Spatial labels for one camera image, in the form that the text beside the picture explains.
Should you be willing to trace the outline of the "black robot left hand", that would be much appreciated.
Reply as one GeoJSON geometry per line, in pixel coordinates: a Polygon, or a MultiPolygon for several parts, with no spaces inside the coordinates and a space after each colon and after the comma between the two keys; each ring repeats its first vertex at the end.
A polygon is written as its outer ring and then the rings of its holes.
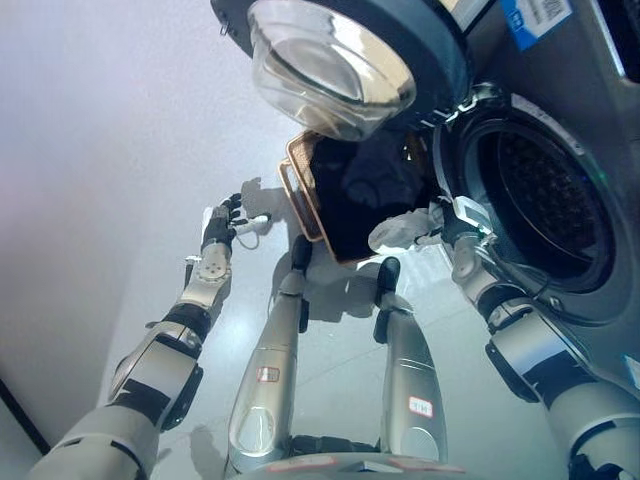
{"type": "Polygon", "coordinates": [[[207,207],[203,212],[201,248],[214,243],[222,243],[231,248],[239,236],[264,232],[271,224],[272,216],[265,212],[254,217],[242,217],[242,195],[234,193],[215,207],[207,207]]]}

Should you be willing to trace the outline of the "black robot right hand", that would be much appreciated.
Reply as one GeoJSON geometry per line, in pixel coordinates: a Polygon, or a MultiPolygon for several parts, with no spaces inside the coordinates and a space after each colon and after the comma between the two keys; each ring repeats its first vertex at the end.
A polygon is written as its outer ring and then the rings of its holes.
{"type": "Polygon", "coordinates": [[[419,212],[426,216],[426,224],[414,239],[416,246],[437,243],[453,246],[457,239],[465,234],[476,235],[482,239],[494,233],[494,226],[486,208],[466,196],[440,196],[419,212]]]}

